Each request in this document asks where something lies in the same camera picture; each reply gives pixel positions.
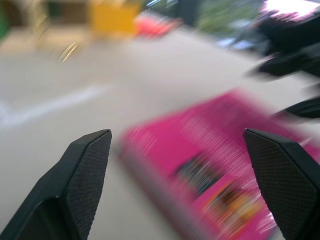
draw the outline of black object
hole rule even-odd
[[[285,137],[246,129],[261,194],[287,240],[320,239],[320,166]]]
[[[72,142],[35,184],[0,240],[86,240],[104,185],[111,131]]]
[[[277,52],[294,53],[320,42],[320,15],[300,22],[268,18],[259,29],[271,41]]]
[[[304,72],[320,78],[320,61],[303,69]]]
[[[178,0],[178,16],[184,24],[194,27],[198,17],[199,0]]]
[[[316,119],[320,118],[320,97],[314,97],[306,101],[299,102],[283,110],[300,118]]]
[[[257,72],[282,77],[310,66],[313,61],[314,59],[301,52],[281,53],[262,63],[257,68]]]

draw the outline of concrete floor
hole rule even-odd
[[[258,61],[181,28],[162,39],[95,43],[64,63],[44,52],[0,54],[0,231],[68,144],[101,129],[113,147],[126,128],[242,87],[275,111],[310,96],[312,79],[263,82]],[[315,123],[300,125],[312,136]],[[91,240],[177,240],[111,149]]]

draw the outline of yellow object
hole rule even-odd
[[[139,14],[141,4],[111,2],[91,2],[91,29],[95,36],[134,36],[136,33],[135,18]]]

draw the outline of white line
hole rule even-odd
[[[2,107],[0,105],[0,127],[10,128],[52,112],[70,108],[96,98],[108,89],[110,89],[110,86],[92,85],[80,91],[17,112],[10,112],[6,106]]]

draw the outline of pink book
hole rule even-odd
[[[276,224],[251,167],[246,128],[295,140],[319,162],[320,148],[312,139],[275,122],[254,103],[248,93],[233,90],[123,136],[122,162],[186,239],[272,236]]]

